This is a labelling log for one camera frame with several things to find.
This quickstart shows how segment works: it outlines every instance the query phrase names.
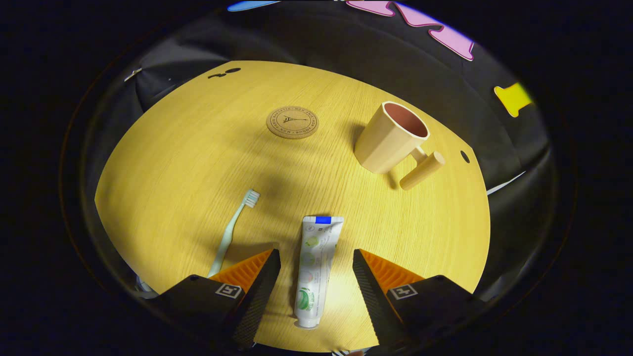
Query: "wooden table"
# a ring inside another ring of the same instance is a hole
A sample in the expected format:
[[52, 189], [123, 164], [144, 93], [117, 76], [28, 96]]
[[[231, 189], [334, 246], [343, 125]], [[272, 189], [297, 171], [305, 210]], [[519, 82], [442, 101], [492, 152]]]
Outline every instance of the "wooden table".
[[[230, 68], [241, 70], [208, 78]], [[446, 166], [412, 190], [398, 186], [415, 166], [411, 157], [384, 175], [358, 164], [353, 143], [387, 100], [420, 113], [388, 92], [315, 68], [264, 61], [214, 68], [156, 103], [118, 143], [95, 196], [103, 226], [131, 268], [162, 293], [208, 273], [227, 223], [253, 188], [261, 198], [237, 221], [223, 269], [273, 246], [280, 251], [255, 341], [307, 352], [376, 345], [352, 271], [354, 249], [424, 277], [444, 274], [472, 292], [490, 237], [477, 158], [439, 122], [426, 120], [431, 135], [422, 147], [440, 151]], [[288, 105], [317, 115], [312, 136], [284, 139], [268, 130], [268, 114]], [[316, 330], [293, 325], [305, 215], [345, 218]]]

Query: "beige mug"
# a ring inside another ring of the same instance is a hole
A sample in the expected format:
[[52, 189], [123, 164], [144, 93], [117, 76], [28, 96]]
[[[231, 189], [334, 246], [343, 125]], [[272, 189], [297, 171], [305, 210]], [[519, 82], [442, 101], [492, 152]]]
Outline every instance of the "beige mug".
[[377, 174], [387, 173], [408, 155], [413, 156], [418, 165], [400, 180], [400, 186], [409, 190], [446, 164], [440, 152], [427, 156], [420, 148], [429, 136], [428, 126], [418, 115], [403, 105], [385, 101], [356, 141], [354, 156]]

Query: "toothpaste tube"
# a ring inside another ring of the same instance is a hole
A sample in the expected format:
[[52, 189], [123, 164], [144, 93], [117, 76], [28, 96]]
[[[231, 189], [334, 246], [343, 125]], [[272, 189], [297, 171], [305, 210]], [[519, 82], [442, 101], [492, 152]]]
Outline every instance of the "toothpaste tube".
[[294, 314], [295, 326], [315, 329], [321, 321], [330, 279], [334, 250], [343, 227], [342, 217], [303, 218], [299, 258], [299, 282]]

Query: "coaster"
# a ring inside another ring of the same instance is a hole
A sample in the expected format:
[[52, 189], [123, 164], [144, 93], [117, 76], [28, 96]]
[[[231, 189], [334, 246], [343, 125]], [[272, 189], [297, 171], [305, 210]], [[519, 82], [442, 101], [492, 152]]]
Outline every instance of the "coaster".
[[318, 118], [306, 108], [283, 106], [271, 112], [266, 119], [268, 130], [285, 139], [302, 139], [318, 129]]

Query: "wooden mug handle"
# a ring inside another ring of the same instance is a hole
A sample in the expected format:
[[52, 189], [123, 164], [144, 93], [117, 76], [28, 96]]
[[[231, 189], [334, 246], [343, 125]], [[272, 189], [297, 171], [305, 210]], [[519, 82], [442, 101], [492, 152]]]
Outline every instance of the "wooden mug handle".
[[411, 156], [415, 158], [418, 165], [400, 180], [400, 187], [406, 191], [415, 187], [416, 184], [422, 182], [426, 177], [446, 164], [444, 156], [438, 151], [427, 156], [427, 154], [422, 151], [422, 148], [416, 147], [411, 152]]

